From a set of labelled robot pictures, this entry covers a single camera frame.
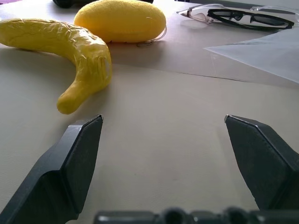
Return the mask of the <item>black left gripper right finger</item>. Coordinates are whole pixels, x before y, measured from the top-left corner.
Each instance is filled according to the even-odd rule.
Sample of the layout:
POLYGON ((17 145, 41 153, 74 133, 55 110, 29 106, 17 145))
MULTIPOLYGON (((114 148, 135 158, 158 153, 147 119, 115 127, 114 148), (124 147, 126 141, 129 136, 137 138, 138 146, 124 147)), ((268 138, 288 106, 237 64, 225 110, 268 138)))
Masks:
POLYGON ((299 210, 299 153, 267 124, 227 115, 241 175, 261 210, 299 210))

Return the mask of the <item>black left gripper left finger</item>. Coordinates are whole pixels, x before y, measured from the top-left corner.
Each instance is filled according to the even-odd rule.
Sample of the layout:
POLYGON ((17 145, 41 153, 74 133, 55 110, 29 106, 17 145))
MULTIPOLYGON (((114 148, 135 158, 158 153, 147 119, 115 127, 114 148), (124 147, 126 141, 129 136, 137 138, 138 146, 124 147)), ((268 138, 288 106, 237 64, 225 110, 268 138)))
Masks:
POLYGON ((78 120, 34 164, 0 213, 0 224, 66 224, 83 210, 103 118, 78 120))

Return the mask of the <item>translucent plastic sheet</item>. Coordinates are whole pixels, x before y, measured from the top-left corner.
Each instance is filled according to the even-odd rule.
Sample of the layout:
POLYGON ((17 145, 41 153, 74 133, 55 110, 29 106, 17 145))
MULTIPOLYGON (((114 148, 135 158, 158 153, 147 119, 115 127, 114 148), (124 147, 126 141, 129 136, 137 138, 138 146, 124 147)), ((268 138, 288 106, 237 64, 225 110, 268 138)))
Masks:
POLYGON ((299 84, 299 28, 205 49, 299 84))

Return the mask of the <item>yellow plastic-wrapped toy banana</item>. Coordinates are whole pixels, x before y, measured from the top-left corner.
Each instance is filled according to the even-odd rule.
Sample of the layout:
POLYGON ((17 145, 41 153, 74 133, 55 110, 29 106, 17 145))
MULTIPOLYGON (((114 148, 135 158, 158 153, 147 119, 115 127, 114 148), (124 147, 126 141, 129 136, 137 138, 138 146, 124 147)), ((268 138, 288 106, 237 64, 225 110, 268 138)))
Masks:
POLYGON ((91 95, 110 84, 112 61, 108 46, 86 28, 53 20, 2 20, 0 43, 52 53, 74 64, 74 81, 57 100, 57 109, 62 114, 75 112, 91 95))

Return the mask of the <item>black framed glasses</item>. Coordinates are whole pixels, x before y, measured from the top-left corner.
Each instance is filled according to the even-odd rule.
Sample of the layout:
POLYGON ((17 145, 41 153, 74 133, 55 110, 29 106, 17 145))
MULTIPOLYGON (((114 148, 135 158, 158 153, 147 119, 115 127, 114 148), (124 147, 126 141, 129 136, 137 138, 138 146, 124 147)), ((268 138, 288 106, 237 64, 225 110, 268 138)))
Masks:
POLYGON ((209 9, 207 16, 231 26, 252 30, 284 30, 295 25, 280 17, 232 9, 209 9))

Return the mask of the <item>clear framed glasses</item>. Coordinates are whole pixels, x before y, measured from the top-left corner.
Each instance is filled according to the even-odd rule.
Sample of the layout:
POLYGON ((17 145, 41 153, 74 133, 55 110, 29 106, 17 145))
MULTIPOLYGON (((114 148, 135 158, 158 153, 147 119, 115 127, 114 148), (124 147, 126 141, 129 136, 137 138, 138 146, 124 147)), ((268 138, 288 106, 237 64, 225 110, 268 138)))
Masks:
POLYGON ((211 9, 235 9, 241 10, 245 12, 259 12, 259 13, 268 13, 268 14, 292 14, 294 18, 292 21, 296 26, 299 26, 299 9, 292 9, 289 7, 282 6, 258 6, 258 5, 250 5, 245 3, 237 3, 237 2, 221 2, 221 3, 208 3, 195 5, 188 9, 184 9, 182 11, 178 11, 177 14, 196 20, 204 23, 219 23, 220 21, 217 19, 212 19, 208 17, 208 10, 211 9))

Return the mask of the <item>black object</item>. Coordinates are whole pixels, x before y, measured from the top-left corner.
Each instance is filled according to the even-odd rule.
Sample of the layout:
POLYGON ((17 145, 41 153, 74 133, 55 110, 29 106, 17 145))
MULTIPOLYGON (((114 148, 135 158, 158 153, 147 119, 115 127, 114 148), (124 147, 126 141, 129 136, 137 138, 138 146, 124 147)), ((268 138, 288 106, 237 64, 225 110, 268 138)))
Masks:
POLYGON ((73 5, 86 5, 97 0, 52 0, 60 8, 71 8, 73 5))

